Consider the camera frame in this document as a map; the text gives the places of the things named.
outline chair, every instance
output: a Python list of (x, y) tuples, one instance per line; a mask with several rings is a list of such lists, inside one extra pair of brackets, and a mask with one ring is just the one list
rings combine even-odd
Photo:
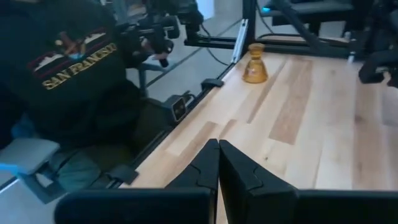
[[(272, 1), (265, 7), (273, 9)], [(346, 21), (352, 15), (354, 7), (351, 0), (318, 0), (291, 4), (292, 9), (297, 11), (300, 20), (309, 24), (310, 32), (319, 35), (322, 22)], [(273, 26), (289, 25), (288, 20), (278, 10), (262, 11), (262, 17), (272, 17)]]
[[(12, 173), (44, 204), (65, 194), (66, 191), (57, 182), (55, 172), (48, 165), (49, 159), (60, 149), (60, 145), (35, 138), (27, 116), (23, 116), (13, 127), (12, 133), (16, 137), (15, 140), (0, 150), (0, 170)], [(41, 183), (39, 174), (52, 183)], [(137, 172), (126, 165), (119, 165), (107, 175), (114, 180), (130, 184), (137, 177)]]

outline wooden table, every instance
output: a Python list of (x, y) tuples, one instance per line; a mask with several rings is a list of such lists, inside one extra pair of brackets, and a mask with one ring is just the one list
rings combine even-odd
[[(360, 84), (360, 63), (280, 54), (264, 54), (267, 82), (248, 84), (241, 79), (247, 60), (138, 167), (134, 183), (123, 187), (166, 186), (208, 139), (217, 138), (300, 189), (398, 189), (398, 123), (395, 113), (386, 113), (388, 107), (398, 113), (395, 90)], [(226, 223), (223, 208), (218, 220)]]

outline sweatshirt sleeve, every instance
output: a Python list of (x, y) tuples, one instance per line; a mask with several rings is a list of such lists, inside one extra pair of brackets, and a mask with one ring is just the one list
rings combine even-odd
[(0, 85), (0, 150), (12, 141), (11, 128), (22, 114), (23, 109), (17, 98)]

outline chair arm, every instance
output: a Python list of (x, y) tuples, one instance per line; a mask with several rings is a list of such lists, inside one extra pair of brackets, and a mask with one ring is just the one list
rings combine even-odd
[(0, 151), (0, 170), (34, 174), (59, 149), (58, 143), (49, 140), (17, 138)]

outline black clamp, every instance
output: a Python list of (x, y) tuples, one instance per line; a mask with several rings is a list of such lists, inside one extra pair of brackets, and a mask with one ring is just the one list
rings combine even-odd
[(132, 184), (139, 175), (137, 171), (124, 164), (115, 167), (106, 174), (112, 179), (116, 179), (117, 181), (121, 181), (129, 185)]
[(178, 125), (188, 114), (186, 103), (186, 98), (180, 95), (172, 95), (163, 103), (165, 116), (169, 125)]
[(210, 90), (214, 87), (223, 87), (224, 82), (215, 78), (207, 78), (200, 85), (202, 90)]

